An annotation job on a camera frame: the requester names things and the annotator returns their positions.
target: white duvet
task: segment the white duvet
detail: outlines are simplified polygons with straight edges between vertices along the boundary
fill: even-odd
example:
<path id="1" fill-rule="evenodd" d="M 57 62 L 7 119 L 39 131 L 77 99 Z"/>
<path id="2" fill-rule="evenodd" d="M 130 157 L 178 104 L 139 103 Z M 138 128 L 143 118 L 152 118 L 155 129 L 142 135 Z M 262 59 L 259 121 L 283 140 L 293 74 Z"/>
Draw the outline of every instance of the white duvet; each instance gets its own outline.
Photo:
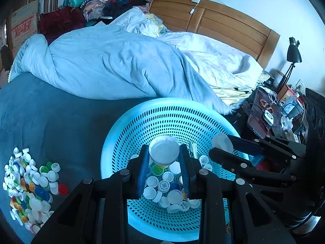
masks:
<path id="1" fill-rule="evenodd" d="M 190 32 L 158 33 L 157 26 L 138 8 L 133 8 L 113 21 L 128 32 L 134 32 L 172 44 L 179 49 L 197 73 L 214 89 L 252 90 L 262 73 L 256 60 L 218 40 Z"/>

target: red bottle cap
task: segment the red bottle cap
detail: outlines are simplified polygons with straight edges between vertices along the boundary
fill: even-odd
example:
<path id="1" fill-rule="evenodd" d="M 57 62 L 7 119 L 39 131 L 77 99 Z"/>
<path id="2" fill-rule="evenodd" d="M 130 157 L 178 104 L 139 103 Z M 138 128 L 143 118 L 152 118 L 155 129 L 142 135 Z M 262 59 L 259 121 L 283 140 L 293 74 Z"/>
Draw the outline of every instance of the red bottle cap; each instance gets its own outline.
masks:
<path id="1" fill-rule="evenodd" d="M 58 189 L 60 195 L 67 195 L 69 193 L 69 188 L 65 184 L 60 184 Z"/>

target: white wall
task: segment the white wall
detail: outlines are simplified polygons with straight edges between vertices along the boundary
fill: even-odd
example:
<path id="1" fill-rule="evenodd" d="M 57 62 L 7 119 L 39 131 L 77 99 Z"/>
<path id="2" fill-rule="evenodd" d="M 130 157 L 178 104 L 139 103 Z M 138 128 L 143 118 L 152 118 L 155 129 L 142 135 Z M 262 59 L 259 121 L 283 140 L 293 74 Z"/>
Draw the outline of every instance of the white wall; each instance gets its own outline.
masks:
<path id="1" fill-rule="evenodd" d="M 300 41 L 303 62 L 297 63 L 289 80 L 302 79 L 307 87 L 325 92 L 325 25 L 308 0 L 212 0 L 225 3 L 280 34 L 279 43 L 266 68 L 287 71 L 289 37 Z"/>

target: dark blue bed sheet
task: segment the dark blue bed sheet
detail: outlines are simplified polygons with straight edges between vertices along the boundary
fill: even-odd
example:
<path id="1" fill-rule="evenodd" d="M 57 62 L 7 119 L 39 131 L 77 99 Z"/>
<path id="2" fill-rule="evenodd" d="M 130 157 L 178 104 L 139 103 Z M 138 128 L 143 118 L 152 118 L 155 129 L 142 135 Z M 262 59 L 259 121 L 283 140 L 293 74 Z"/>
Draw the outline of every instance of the dark blue bed sheet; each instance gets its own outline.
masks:
<path id="1" fill-rule="evenodd" d="M 21 74 L 0 90 L 1 183 L 4 166 L 15 147 L 20 151 L 29 147 L 38 168 L 47 161 L 58 162 L 61 166 L 58 182 L 70 190 L 84 177 L 100 179 L 101 151 L 110 128 L 123 113 L 147 100 L 150 98 L 84 99 L 57 89 L 29 72 Z M 52 210 L 64 198 L 54 196 Z M 1 189 L 1 230 L 13 240 L 17 238 L 13 233 L 16 232 L 24 243 L 30 243 L 33 235 L 12 220 L 9 202 L 9 196 Z"/>

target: pile of clothes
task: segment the pile of clothes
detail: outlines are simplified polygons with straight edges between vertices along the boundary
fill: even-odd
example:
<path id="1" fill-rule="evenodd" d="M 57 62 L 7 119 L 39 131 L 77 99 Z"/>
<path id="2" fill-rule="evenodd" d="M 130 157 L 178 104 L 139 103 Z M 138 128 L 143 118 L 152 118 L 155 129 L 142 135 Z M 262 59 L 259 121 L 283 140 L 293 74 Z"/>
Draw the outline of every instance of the pile of clothes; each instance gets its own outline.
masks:
<path id="1" fill-rule="evenodd" d="M 102 20 L 116 19 L 133 7 L 139 7 L 148 14 L 149 1 L 151 0 L 64 0 L 63 6 L 58 10 L 40 15 L 39 33 L 46 37 L 50 45 L 67 32 Z"/>

